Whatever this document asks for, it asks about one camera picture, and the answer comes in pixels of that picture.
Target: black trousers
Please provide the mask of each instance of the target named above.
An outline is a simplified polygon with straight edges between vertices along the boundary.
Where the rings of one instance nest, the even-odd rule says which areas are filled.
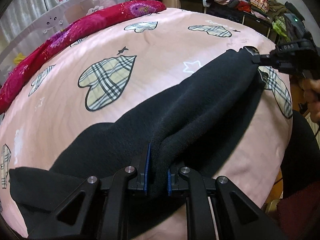
[[[283,197],[320,180],[320,150],[307,120],[293,111],[292,135],[281,164]]]

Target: human hand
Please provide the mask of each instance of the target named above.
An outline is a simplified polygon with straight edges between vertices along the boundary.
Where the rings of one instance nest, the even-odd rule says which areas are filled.
[[[320,94],[320,80],[304,79],[302,86],[304,89],[303,96],[308,102],[311,121],[318,123],[320,121],[320,97],[318,97]]]

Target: bed sheet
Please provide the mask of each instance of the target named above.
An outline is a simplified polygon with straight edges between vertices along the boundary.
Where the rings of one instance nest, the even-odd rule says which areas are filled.
[[[9,226],[27,236],[10,196],[8,169],[48,170],[90,125],[115,122],[227,49],[238,51],[243,46],[254,46],[261,54],[274,48],[270,40],[244,25],[168,8],[91,34],[46,62],[0,125],[0,198]],[[292,128],[288,75],[270,67],[260,70],[269,77],[266,90],[246,133],[215,175],[229,177],[259,207],[273,186]],[[182,207],[137,239],[187,239],[186,226]]]

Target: black star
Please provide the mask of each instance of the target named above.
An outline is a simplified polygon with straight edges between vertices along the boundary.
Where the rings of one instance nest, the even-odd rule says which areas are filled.
[[[120,53],[123,53],[125,50],[128,50],[125,46],[121,49],[121,50],[118,50],[118,54],[117,55],[119,55]]]

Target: silver bolt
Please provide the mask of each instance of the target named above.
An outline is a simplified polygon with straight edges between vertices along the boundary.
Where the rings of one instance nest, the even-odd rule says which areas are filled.
[[[187,173],[189,173],[191,170],[190,170],[189,167],[182,167],[182,168],[180,169],[180,171],[181,171],[182,173],[184,173],[184,174],[187,174]]]
[[[218,181],[221,183],[221,184],[226,184],[228,182],[228,178],[225,177],[225,176],[221,176],[218,178]]]
[[[126,167],[124,170],[125,170],[125,172],[127,172],[127,173],[132,173],[132,172],[134,172],[134,167],[133,166],[128,166],[128,167]]]
[[[90,183],[90,184],[93,184],[93,183],[96,183],[97,182],[97,177],[96,176],[91,176],[87,179],[87,181]]]

